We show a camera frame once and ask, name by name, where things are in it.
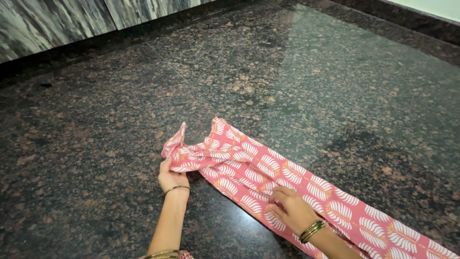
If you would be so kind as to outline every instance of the bangle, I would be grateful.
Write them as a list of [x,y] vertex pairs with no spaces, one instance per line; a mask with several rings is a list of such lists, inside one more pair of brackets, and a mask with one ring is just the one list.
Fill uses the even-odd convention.
[[179,250],[165,250],[165,251],[157,252],[149,256],[146,256],[144,259],[178,258],[177,255],[163,255],[166,253],[179,253]]
[[190,187],[188,187],[188,186],[179,185],[179,186],[175,186],[175,187],[172,187],[172,188],[169,188],[168,190],[166,190],[165,196],[166,196],[166,194],[169,193],[170,191],[172,191],[172,190],[174,190],[174,189],[176,189],[176,188],[180,188],[180,187],[187,188],[188,190],[190,190]]
[[308,242],[308,239],[318,232],[321,228],[323,228],[326,225],[324,221],[318,220],[315,223],[313,223],[310,227],[305,229],[299,236],[300,243],[305,244]]

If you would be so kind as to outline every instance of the forearm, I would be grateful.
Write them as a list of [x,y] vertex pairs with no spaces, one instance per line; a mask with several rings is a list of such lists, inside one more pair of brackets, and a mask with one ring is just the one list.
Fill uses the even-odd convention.
[[160,219],[146,255],[165,250],[179,250],[188,199],[188,193],[184,194],[181,191],[173,190],[166,195]]
[[329,259],[361,259],[341,238],[327,228],[322,228],[313,234],[309,242],[321,250]]

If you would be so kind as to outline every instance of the brown speckled granite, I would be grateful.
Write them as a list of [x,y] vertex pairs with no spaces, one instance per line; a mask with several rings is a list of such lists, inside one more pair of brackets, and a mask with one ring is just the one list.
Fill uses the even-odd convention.
[[[182,121],[201,141],[215,115],[459,253],[458,49],[311,6],[261,1],[1,90],[0,254],[141,255],[162,144]],[[190,176],[182,248],[195,258],[306,258]]]

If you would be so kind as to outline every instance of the hand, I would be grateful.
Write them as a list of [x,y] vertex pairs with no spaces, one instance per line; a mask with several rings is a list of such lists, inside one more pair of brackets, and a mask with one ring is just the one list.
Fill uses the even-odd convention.
[[[171,165],[171,157],[167,158],[160,164],[160,174],[158,175],[158,181],[160,182],[161,189],[163,192],[171,189],[172,187],[176,186],[187,186],[189,185],[189,180],[187,179],[187,175],[185,173],[177,173],[174,171],[169,170],[169,166]],[[189,196],[190,190],[187,188],[176,188],[168,192],[167,195],[175,193]]]
[[270,201],[276,200],[282,204],[284,210],[277,204],[269,204],[268,209],[277,215],[297,236],[318,220],[318,216],[310,204],[288,187],[277,186],[273,188]]

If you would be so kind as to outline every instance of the woman's right hand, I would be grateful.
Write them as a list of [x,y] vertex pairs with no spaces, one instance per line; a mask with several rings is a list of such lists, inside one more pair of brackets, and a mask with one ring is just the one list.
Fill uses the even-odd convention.
[[277,215],[294,234],[299,236],[302,232],[318,220],[313,208],[304,201],[294,190],[285,186],[273,188],[270,201],[278,201],[282,204],[269,204],[268,209]]

